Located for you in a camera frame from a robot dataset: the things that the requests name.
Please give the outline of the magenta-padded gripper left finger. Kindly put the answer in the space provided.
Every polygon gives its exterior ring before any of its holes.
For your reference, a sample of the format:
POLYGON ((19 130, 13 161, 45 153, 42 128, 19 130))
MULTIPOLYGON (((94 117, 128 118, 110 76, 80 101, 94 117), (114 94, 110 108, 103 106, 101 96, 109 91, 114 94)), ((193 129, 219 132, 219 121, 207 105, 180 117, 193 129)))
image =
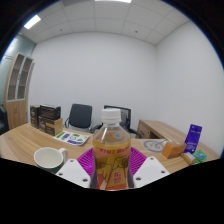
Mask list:
POLYGON ((69 159, 56 175, 81 187, 95 189, 97 176, 93 149, 87 150, 78 159, 69 159))

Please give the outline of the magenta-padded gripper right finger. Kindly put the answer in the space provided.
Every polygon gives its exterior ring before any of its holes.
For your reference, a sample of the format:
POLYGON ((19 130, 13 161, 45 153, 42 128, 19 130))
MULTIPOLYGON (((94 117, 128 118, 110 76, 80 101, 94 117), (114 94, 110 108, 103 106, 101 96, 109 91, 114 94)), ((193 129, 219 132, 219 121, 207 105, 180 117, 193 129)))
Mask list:
POLYGON ((128 186, 140 188, 169 175, 167 169, 154 157, 146 157, 131 148, 128 168, 128 186))

